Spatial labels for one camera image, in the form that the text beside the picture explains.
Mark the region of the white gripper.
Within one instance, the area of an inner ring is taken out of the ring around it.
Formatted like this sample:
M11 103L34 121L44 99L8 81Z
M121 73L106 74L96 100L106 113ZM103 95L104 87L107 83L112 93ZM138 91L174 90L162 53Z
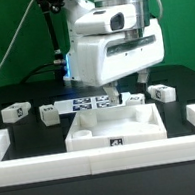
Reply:
M111 81L139 71L136 88L139 93L145 93L150 75L148 67L163 60L165 52L158 20L152 18L143 33L132 40L126 39L124 32L86 36L77 43L80 79L89 86L104 85L111 106L122 103L118 83Z

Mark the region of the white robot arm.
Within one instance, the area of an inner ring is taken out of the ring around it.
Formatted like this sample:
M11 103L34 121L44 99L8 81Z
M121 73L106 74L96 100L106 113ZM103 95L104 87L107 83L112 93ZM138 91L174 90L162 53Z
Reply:
M159 19L149 0L55 0L65 7L70 50L68 77L101 87L112 105L121 103L119 79L137 73L147 82L150 66L161 62L164 45Z

